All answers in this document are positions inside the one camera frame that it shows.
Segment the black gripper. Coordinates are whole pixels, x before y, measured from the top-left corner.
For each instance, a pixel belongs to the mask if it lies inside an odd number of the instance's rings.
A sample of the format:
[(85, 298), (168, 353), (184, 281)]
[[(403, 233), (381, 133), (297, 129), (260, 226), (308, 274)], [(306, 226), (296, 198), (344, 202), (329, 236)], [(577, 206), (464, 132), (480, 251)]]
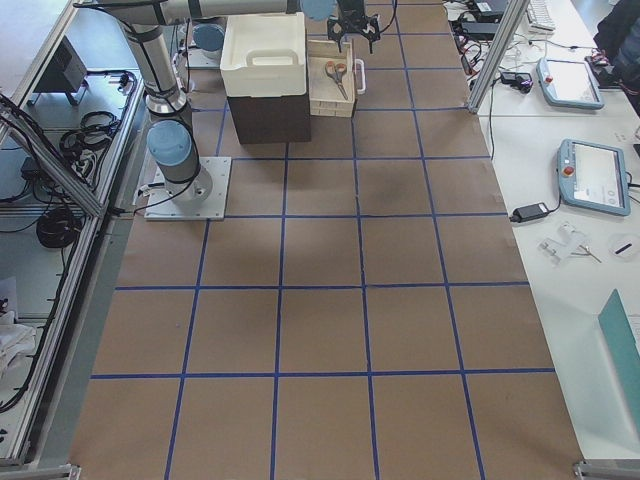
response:
[(327, 37), (334, 38), (339, 52), (342, 52), (342, 38), (347, 33), (367, 38), (372, 54), (376, 38), (381, 37), (379, 15), (368, 15), (363, 0), (338, 0), (337, 14), (327, 19)]

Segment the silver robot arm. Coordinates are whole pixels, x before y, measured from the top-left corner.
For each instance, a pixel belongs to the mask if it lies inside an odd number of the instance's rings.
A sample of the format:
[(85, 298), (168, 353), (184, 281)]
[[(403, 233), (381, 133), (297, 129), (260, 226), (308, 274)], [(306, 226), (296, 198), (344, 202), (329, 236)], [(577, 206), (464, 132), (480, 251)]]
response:
[(308, 142), (311, 139), (308, 19), (324, 20), (330, 40), (358, 33), (370, 43), (381, 37), (379, 18), (361, 1), (81, 1), (79, 9), (113, 17), (144, 81), (152, 125), (147, 148), (164, 178), (168, 202), (203, 205), (217, 187), (203, 163), (192, 110), (179, 84), (163, 30), (192, 23), (202, 28), (226, 22), (221, 75), (236, 135), (242, 144)]

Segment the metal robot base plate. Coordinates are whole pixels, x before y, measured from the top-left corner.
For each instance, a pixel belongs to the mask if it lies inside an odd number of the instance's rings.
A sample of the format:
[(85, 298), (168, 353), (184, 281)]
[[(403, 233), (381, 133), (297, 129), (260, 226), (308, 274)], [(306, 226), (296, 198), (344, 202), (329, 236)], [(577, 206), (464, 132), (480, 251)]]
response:
[(157, 167), (153, 181), (163, 185), (151, 190), (151, 206), (144, 210), (144, 217), (152, 221), (223, 220), (231, 166), (230, 157), (201, 157), (199, 175), (181, 194), (182, 187), (175, 184), (166, 189), (164, 175)]

